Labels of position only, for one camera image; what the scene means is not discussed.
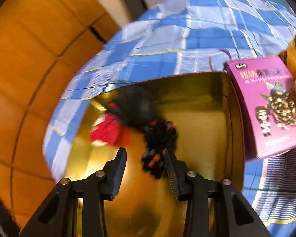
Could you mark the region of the blue plaid bed cover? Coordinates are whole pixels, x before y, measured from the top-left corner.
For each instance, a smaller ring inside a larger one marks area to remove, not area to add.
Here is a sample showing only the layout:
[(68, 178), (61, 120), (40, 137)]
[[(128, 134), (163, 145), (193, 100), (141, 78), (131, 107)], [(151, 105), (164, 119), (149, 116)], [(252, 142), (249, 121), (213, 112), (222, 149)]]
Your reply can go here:
[[(277, 56), (296, 17), (264, 0), (164, 0), (123, 27), (69, 82), (47, 125), (43, 156), (55, 181), (90, 175), (75, 138), (120, 87), (145, 84), (178, 132), (176, 156), (211, 180), (242, 190), (271, 236), (296, 231), (296, 148), (246, 160), (241, 105), (229, 60)], [(70, 172), (70, 166), (78, 166)]]

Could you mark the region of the purple cardboard box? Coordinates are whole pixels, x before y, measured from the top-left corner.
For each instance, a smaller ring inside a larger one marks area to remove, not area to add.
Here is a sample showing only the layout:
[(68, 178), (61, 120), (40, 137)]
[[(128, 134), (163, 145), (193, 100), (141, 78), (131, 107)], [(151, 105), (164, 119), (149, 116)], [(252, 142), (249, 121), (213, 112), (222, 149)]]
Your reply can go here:
[(241, 105), (246, 160), (296, 148), (294, 79), (283, 61), (277, 56), (229, 60), (225, 70)]

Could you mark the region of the black wig with beads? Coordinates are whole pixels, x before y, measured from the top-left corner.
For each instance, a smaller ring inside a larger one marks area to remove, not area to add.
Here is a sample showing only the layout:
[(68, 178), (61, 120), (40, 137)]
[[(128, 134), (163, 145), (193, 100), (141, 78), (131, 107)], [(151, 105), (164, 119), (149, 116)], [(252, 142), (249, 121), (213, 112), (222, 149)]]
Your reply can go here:
[(118, 107), (112, 113), (119, 118), (121, 124), (143, 134), (146, 146), (141, 157), (143, 170), (160, 179), (165, 171), (166, 150), (176, 149), (176, 127), (160, 114), (152, 95), (143, 87), (121, 87), (112, 103)]

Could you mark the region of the wooden wardrobe panels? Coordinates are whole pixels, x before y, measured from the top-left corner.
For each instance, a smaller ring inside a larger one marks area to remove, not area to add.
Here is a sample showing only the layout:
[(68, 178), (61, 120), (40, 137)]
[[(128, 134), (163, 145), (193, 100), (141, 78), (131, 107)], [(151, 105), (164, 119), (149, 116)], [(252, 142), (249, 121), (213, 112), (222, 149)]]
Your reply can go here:
[(65, 87), (117, 24), (97, 0), (5, 0), (0, 7), (0, 199), (23, 227), (54, 186), (43, 159)]

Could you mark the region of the small red plush doll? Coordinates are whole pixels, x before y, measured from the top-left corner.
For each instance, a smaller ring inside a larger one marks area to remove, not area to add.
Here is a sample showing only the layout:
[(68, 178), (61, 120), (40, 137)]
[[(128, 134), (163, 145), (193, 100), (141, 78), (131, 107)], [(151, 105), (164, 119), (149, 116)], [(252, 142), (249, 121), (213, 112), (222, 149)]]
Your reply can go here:
[(89, 141), (93, 146), (122, 146), (122, 125), (119, 118), (112, 113), (112, 110), (117, 109), (115, 103), (108, 106), (108, 110), (103, 113), (93, 123), (90, 133)]

